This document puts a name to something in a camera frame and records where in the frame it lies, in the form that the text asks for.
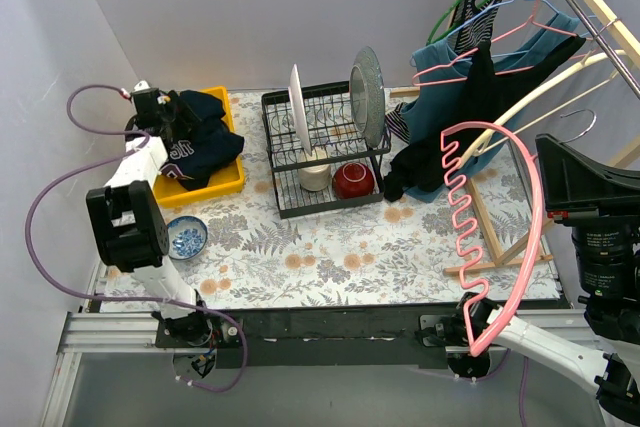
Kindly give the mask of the navy basketball tank top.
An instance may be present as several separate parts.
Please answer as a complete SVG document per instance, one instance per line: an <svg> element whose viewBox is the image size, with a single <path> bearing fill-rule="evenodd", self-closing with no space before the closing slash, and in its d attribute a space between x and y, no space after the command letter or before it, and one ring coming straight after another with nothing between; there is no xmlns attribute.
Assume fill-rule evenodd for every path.
<svg viewBox="0 0 640 427"><path fill-rule="evenodd" d="M232 133L223 121L226 112L221 99L199 91L178 94L199 117L185 139L167 148L168 159L161 174L176 180L187 191L205 188L210 177L236 160L244 148L244 138Z"/></svg>

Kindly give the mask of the thick pink hanger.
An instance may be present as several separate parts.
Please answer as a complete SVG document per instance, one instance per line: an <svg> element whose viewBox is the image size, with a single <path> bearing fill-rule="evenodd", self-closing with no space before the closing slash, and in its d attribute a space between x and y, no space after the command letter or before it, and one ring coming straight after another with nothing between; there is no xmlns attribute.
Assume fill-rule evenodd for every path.
<svg viewBox="0 0 640 427"><path fill-rule="evenodd" d="M458 172L462 166L461 157L456 154L459 143L457 141L449 142L447 140L448 136L467 129L496 131L508 138L517 147L529 173L533 196L531 225L526 238L525 253L518 276L505 305L498 310L497 316L480 334L474 333L471 309L487 297L490 284L485 278L471 280L466 278L466 274L482 259L484 251L479 245L473 245L469 248L463 247L463 241L477 230L479 222L473 216L464 220L460 218L462 213L467 211L472 205L472 196L470 194L460 195L458 193L459 190L466 186L467 177ZM459 282L461 287L466 291L473 290L476 287L480 289L478 292L473 293L472 296L462 304L462 314L468 339L469 353L477 357L488 349L514 317L523 295L528 288L528 283L538 256L538 246L543 233L543 224L547 222L543 217L545 210L541 175L536 167L538 157L531 154L525 144L513 132L500 125L484 121L466 121L444 129L440 134L440 150L442 152L441 165L444 169L444 185L449 189L447 199L453 209L451 215L452 225L458 233L455 242L456 253L459 257L466 255L470 257L458 271Z"/></svg>

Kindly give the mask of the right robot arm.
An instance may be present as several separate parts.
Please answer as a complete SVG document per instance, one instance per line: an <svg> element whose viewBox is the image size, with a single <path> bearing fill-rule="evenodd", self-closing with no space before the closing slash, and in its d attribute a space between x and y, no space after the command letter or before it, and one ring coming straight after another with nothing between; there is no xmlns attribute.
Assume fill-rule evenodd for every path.
<svg viewBox="0 0 640 427"><path fill-rule="evenodd" d="M597 162L549 134L536 139L531 172L532 238L543 215L571 230L581 308L522 310L535 246L529 245L511 295L488 298L488 283L473 281L453 314L421 317L426 346L443 346L456 374L486 373L484 357L504 347L542 364L595 399L613 425L639 423L639 174ZM474 292L473 286L479 287Z"/></svg>

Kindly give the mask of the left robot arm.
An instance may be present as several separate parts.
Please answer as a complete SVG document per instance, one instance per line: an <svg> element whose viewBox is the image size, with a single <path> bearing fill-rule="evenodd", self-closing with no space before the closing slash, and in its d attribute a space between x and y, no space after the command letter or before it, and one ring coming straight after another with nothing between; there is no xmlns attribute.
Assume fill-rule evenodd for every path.
<svg viewBox="0 0 640 427"><path fill-rule="evenodd" d="M204 302L180 276L169 257L167 225L153 195L164 143L146 131L132 133L129 153L105 186L87 193L86 204L102 262L130 274L158 304L154 317L168 335L193 347L207 344L213 324Z"/></svg>

